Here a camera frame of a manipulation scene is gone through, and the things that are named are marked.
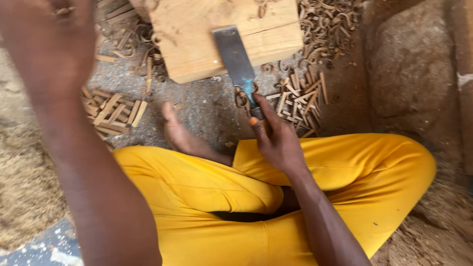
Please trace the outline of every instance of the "yellow pants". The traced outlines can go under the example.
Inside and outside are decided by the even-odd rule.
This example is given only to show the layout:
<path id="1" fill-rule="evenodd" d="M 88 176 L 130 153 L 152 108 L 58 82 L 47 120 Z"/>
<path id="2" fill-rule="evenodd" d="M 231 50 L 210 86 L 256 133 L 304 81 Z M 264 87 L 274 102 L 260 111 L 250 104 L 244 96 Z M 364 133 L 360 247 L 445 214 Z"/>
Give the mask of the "yellow pants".
<path id="1" fill-rule="evenodd" d="M 417 142 L 392 134 L 301 139 L 320 188 L 368 257 L 397 229 L 431 184 L 436 166 Z M 316 265 L 302 212 L 264 222 L 223 221 L 212 211 L 272 213 L 290 186 L 240 141 L 233 167 L 158 147 L 114 153 L 146 198 L 166 266 Z"/>

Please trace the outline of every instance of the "hand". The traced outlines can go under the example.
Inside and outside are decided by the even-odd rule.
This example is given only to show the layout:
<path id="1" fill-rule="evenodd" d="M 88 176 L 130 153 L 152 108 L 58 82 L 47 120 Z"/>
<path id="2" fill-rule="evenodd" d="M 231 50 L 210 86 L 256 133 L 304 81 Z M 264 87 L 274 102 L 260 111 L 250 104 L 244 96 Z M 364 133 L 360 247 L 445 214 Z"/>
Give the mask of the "hand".
<path id="1" fill-rule="evenodd" d="M 266 116 L 272 129 L 268 135 L 262 123 L 256 118 L 250 118 L 250 125 L 258 141 L 258 149 L 264 158 L 286 175 L 295 171 L 307 169 L 306 159 L 300 146 L 294 126 L 283 121 L 271 108 L 264 96 L 253 94 Z"/>
<path id="2" fill-rule="evenodd" d="M 94 64 L 95 0 L 0 0 L 0 32 L 32 100 L 77 97 Z M 74 7 L 68 14 L 58 9 Z"/>

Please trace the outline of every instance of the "ground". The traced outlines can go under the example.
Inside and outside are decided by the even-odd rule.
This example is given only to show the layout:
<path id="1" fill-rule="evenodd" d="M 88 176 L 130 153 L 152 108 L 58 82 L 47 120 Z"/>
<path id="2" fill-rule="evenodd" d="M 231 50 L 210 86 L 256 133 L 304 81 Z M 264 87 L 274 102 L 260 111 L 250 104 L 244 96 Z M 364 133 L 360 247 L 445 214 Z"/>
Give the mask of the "ground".
<path id="1" fill-rule="evenodd" d="M 108 8 L 113 10 L 120 1 L 114 5 Z M 466 189 L 469 178 L 462 170 L 450 5 L 450 0 L 366 1 L 352 54 L 335 62 L 333 70 L 320 68 L 326 73 L 329 95 L 329 105 L 322 107 L 321 136 L 397 133 L 419 141 L 437 159 L 436 180 L 372 258 L 377 266 L 473 264 L 473 200 Z M 123 34 L 122 26 L 102 24 L 108 41 L 100 53 L 108 54 L 113 40 Z M 89 88 L 125 92 L 150 102 L 138 128 L 129 135 L 108 139 L 115 147 L 142 144 L 168 148 L 159 113 L 160 103 L 166 99 L 181 104 L 183 122 L 219 151 L 231 154 L 235 145 L 230 142 L 253 137 L 245 113 L 235 106 L 228 75 L 182 85 L 169 79 L 164 83 L 153 81 L 152 95 L 147 96 L 145 70 L 136 69 L 140 57 L 120 59 L 115 64 L 99 62 L 88 84 Z M 296 67 L 298 57 L 284 62 Z M 277 79 L 286 77 L 279 70 L 255 70 L 260 93 L 265 95 L 276 92 Z M 21 87 L 5 50 L 0 48 L 3 248 L 18 247 L 66 212 L 53 164 Z"/>

